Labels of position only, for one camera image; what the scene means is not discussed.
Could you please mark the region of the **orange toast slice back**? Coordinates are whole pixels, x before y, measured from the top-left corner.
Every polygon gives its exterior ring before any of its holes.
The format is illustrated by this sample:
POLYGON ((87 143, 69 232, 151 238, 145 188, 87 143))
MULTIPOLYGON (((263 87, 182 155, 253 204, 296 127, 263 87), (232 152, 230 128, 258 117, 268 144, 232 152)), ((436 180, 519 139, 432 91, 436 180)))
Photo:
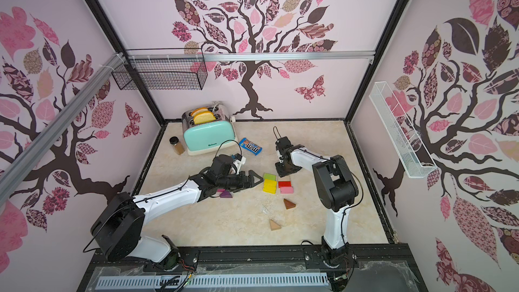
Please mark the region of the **orange toast slice back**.
POLYGON ((200 113, 204 113, 204 112, 208 112, 209 109, 208 108, 198 108, 196 110, 193 110, 190 114, 191 117, 195 117, 196 115, 200 114, 200 113))

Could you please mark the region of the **dark brown triangular block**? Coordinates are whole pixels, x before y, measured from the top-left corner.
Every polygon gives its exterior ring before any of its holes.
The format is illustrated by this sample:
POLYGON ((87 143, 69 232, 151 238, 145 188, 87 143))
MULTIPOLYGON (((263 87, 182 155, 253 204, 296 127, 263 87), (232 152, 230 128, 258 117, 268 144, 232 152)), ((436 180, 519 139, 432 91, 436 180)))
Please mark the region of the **dark brown triangular block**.
POLYGON ((289 200, 287 200, 287 199, 284 199, 284 200, 283 200, 283 203, 284 203, 285 208, 286 208, 287 210, 293 209, 293 208, 295 208, 295 207, 297 206, 295 203, 293 203, 292 201, 289 201, 289 200))

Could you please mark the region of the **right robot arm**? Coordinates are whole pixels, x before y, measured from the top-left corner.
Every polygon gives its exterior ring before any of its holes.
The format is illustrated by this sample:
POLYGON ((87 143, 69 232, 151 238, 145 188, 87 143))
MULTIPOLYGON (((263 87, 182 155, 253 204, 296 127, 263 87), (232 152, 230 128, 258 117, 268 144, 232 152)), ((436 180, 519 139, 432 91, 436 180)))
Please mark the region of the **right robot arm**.
POLYGON ((318 155, 302 145, 294 145, 286 137, 276 141, 280 177, 308 170, 314 176, 316 190, 322 205, 327 209, 327 221, 322 237, 321 252, 325 265, 336 268, 350 251, 347 223, 350 209, 359 194, 354 175, 340 155, 318 155))

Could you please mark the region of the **mint green toy toaster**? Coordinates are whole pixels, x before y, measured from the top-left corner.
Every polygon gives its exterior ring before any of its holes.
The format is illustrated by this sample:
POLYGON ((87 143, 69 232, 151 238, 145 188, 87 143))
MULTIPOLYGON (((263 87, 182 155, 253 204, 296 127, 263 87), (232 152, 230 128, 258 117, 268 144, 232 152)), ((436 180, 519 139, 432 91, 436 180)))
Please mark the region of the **mint green toy toaster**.
POLYGON ((237 139, 234 128, 234 118, 221 103, 204 105, 199 108, 208 108, 216 116, 216 121, 195 125, 191 112, 188 110, 182 115, 182 136, 189 155, 207 154, 231 145, 237 139))

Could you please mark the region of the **lime green block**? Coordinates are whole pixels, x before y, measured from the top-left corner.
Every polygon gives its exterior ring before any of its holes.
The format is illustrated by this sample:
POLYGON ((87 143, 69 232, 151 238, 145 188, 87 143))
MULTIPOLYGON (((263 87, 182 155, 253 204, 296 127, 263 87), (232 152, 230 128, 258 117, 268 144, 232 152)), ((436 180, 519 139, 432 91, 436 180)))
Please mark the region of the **lime green block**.
POLYGON ((269 180, 269 181, 276 181, 277 180, 277 176, 274 175, 274 174, 264 173, 264 179, 265 180, 269 180))

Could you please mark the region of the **yellow block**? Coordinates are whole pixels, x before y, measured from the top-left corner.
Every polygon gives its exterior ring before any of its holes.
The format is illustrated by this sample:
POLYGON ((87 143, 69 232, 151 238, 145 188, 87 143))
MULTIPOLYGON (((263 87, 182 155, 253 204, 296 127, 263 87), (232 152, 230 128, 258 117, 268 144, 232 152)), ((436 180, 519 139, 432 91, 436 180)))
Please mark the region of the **yellow block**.
POLYGON ((263 192, 270 193, 270 194, 275 194, 277 192, 276 187, 263 187, 262 190, 263 190, 263 192))
POLYGON ((276 181, 273 181, 273 180, 265 180, 264 181, 264 187, 270 187, 270 188, 277 188, 277 182, 276 181))

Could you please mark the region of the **small brown spice jar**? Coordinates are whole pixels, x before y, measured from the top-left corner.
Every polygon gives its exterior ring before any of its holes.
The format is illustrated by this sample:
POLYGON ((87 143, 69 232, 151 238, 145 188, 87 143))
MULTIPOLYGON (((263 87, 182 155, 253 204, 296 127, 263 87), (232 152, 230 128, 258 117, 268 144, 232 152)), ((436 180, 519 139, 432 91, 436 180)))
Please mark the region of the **small brown spice jar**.
POLYGON ((171 146, 173 147, 174 151, 178 155, 184 154, 185 148, 178 137, 176 137, 176 136, 171 137, 169 139, 169 142, 170 142, 171 146))

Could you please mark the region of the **light pink block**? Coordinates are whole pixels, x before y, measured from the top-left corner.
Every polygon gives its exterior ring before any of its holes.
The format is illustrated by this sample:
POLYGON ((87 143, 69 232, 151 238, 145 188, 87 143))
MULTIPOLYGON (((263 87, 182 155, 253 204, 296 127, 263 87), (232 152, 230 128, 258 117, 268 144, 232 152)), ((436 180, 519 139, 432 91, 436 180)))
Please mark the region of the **light pink block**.
POLYGON ((282 194, 293 194, 294 193, 294 189, 292 187, 281 187, 280 188, 280 192, 282 194))

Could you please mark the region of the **red block group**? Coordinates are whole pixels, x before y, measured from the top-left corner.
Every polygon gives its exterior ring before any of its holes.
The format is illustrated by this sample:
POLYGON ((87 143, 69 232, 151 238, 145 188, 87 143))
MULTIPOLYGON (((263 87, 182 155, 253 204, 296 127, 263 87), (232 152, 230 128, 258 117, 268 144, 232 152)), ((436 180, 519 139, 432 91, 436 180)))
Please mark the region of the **red block group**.
POLYGON ((290 181, 278 181, 278 188, 279 189, 288 188, 288 187, 292 187, 290 181))

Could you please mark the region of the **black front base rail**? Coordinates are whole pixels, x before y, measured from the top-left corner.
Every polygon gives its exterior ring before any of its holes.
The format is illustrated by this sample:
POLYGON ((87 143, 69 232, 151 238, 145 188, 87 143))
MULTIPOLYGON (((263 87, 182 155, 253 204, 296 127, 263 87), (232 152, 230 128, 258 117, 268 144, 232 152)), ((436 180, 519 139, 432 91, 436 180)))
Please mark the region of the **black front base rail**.
POLYGON ((324 263, 319 245, 265 245, 230 247, 180 247, 182 262, 171 272, 186 268, 212 270, 232 268, 239 265, 302 265, 308 270, 345 271, 369 262, 404 264, 417 269, 416 261, 405 243, 401 244, 353 244, 350 253, 341 256, 333 265, 324 263))

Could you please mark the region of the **yellow toast slice front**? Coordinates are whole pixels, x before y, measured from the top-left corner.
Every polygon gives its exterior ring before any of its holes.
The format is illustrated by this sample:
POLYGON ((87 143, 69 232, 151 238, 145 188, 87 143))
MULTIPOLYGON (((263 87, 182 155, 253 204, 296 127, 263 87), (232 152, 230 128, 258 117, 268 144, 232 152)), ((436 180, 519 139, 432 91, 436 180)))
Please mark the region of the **yellow toast slice front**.
POLYGON ((205 123, 214 122, 214 121, 216 121, 216 116, 209 110, 197 112, 193 116, 193 122, 195 125, 205 124, 205 123))

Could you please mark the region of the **blue candy packet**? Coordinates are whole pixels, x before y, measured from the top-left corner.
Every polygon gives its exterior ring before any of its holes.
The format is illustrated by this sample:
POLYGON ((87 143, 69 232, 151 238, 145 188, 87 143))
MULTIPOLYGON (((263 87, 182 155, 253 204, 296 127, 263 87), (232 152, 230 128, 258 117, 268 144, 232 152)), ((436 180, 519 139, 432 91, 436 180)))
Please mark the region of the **blue candy packet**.
POLYGON ((243 149, 251 152, 254 155, 260 154, 262 152, 262 150, 263 150, 262 147, 260 147, 259 145, 253 143, 252 141, 250 141, 247 138, 243 138, 242 140, 240 140, 239 145, 240 145, 240 147, 242 147, 243 149))

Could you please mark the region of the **back wall aluminium rail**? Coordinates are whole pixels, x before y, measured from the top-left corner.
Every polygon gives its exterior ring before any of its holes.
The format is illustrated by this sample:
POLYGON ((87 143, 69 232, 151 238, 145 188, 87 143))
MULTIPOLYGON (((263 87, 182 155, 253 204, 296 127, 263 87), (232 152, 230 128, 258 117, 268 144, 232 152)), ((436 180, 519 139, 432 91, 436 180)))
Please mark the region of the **back wall aluminium rail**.
POLYGON ((241 54, 141 54, 128 55, 134 59, 194 59, 206 62, 238 62, 238 61, 289 61, 289 60, 332 60, 332 59, 374 59, 374 51, 323 51, 323 52, 276 52, 276 53, 241 53, 241 54))

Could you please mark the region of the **purple triangular wooden block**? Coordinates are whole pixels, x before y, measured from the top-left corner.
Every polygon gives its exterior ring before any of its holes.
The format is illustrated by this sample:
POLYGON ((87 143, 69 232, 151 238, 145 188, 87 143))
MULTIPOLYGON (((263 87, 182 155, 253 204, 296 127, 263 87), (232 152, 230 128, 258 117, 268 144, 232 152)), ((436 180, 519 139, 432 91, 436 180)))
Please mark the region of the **purple triangular wooden block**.
POLYGON ((220 190, 219 198, 232 199, 232 193, 227 190, 220 190))

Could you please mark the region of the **light brown triangular block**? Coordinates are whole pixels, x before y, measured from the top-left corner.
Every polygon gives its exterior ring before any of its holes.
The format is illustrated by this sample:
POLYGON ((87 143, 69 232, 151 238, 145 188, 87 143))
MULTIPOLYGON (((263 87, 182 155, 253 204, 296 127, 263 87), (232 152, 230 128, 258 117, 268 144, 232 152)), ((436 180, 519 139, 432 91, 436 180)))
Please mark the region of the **light brown triangular block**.
POLYGON ((271 231, 278 231, 278 230, 282 229, 281 225, 276 223, 272 219, 269 220, 269 225, 270 225, 270 230, 271 231))

